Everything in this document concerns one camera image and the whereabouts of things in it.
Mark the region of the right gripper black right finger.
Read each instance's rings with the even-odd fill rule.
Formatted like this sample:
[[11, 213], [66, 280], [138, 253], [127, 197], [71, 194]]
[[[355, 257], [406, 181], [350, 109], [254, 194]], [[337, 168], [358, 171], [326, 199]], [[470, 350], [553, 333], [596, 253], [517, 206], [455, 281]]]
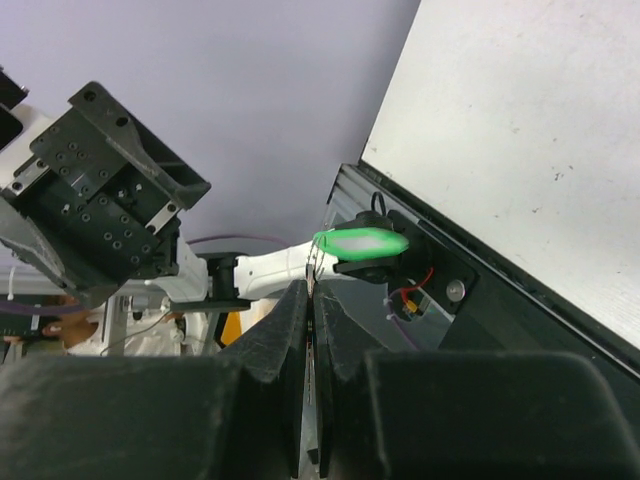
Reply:
[[638, 477], [632, 430], [585, 359], [391, 352], [327, 286], [315, 288], [313, 308], [322, 477]]

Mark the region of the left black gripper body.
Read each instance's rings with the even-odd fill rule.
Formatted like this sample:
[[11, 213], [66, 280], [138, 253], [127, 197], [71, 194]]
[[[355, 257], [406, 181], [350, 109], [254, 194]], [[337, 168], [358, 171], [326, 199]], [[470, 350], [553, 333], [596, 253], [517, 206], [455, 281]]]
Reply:
[[1, 241], [80, 302], [179, 271], [179, 214], [210, 184], [100, 83], [51, 119], [1, 84]]

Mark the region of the green key tag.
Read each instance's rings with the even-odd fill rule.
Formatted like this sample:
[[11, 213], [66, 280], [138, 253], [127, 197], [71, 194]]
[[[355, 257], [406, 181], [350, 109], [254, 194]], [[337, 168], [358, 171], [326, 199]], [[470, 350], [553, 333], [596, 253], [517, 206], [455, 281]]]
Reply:
[[409, 248], [402, 234], [374, 227], [322, 231], [314, 235], [313, 242], [324, 253], [353, 262], [393, 257]]

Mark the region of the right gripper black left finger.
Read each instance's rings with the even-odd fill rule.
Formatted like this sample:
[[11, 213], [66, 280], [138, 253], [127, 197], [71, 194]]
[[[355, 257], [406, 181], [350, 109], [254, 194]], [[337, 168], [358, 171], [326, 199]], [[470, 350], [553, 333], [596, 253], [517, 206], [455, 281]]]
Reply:
[[42, 356], [1, 372], [5, 479], [291, 479], [299, 469], [308, 290], [221, 352]]

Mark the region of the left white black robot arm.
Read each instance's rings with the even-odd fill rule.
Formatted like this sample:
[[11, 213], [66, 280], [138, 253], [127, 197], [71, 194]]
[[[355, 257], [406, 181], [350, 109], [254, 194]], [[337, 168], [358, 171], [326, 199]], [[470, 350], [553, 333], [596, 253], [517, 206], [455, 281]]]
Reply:
[[219, 313], [304, 279], [386, 282], [409, 240], [375, 197], [355, 220], [309, 242], [251, 257], [197, 254], [180, 215], [210, 190], [203, 179], [98, 82], [50, 118], [27, 89], [1, 79], [1, 243], [35, 270], [1, 270], [1, 333], [41, 339], [63, 315], [100, 308], [98, 355], [127, 342], [126, 319], [152, 309]]

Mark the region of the silver split keyring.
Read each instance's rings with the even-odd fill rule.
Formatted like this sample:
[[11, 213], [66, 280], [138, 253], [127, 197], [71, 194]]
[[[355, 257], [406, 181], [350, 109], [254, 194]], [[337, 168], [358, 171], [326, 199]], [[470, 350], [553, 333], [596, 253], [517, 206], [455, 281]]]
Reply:
[[311, 246], [308, 252], [305, 268], [307, 290], [310, 297], [313, 296], [314, 287], [321, 278], [325, 269], [324, 259], [326, 256], [326, 241], [326, 232], [316, 233], [311, 240]]

